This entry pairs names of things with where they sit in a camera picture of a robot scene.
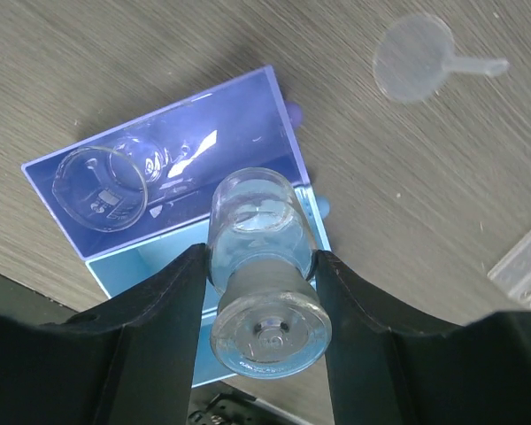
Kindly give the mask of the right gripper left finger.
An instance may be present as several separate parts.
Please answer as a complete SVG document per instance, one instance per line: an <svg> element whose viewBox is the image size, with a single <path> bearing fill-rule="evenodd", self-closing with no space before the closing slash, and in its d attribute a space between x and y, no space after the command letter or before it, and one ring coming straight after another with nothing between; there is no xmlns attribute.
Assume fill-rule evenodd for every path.
<svg viewBox="0 0 531 425"><path fill-rule="evenodd" d="M61 324L0 314L0 424L183 424L206 285L195 244Z"/></svg>

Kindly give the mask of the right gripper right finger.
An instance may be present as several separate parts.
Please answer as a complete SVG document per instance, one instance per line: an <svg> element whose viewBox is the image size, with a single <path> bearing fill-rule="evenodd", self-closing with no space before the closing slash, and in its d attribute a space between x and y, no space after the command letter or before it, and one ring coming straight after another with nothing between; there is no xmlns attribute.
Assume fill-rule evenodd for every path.
<svg viewBox="0 0 531 425"><path fill-rule="evenodd" d="M531 424L531 312L465 326L379 289L332 252L316 256L332 321L326 352L338 424Z"/></svg>

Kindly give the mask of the blue compartment organizer tray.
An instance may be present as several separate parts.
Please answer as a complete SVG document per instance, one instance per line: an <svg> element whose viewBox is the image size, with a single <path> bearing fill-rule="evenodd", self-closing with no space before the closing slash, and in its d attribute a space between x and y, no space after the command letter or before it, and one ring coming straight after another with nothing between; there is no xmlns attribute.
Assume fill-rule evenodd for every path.
<svg viewBox="0 0 531 425"><path fill-rule="evenodd" d="M246 167L282 174L295 189L314 239L329 248L323 219L299 149L297 104L281 93L274 69L263 66L192 97L27 162L23 172L68 241L110 297L153 276L190 245L206 241L212 195L221 181ZM169 163L150 185L147 208L131 227L104 233L65 212L52 193L63 158L85 145L137 135L163 147Z"/></svg>

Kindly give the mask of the clear test tube rack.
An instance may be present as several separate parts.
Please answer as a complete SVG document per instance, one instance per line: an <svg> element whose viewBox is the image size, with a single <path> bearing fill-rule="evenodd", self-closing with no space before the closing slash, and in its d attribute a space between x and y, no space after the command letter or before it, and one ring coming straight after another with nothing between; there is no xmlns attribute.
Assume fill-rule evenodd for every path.
<svg viewBox="0 0 531 425"><path fill-rule="evenodd" d="M531 229L489 270L487 277L510 300L531 310Z"/></svg>

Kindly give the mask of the small glass beaker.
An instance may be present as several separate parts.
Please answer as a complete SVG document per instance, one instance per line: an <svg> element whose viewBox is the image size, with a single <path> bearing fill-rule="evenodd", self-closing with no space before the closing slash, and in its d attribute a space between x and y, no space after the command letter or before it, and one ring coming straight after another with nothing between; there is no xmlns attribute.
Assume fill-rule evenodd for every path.
<svg viewBox="0 0 531 425"><path fill-rule="evenodd" d="M150 185L159 180L168 163L163 147L137 135L85 145L63 158L52 193L82 226L117 232L142 217Z"/></svg>

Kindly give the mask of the clear plastic funnel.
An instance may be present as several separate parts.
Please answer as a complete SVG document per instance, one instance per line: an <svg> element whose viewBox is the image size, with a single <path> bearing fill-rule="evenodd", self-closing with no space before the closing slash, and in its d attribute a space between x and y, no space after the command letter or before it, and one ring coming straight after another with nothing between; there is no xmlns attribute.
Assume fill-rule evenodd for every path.
<svg viewBox="0 0 531 425"><path fill-rule="evenodd" d="M450 27L428 13L397 20L373 55L377 87L387 98L404 104L431 97L453 73L495 78L509 66L506 58L457 55Z"/></svg>

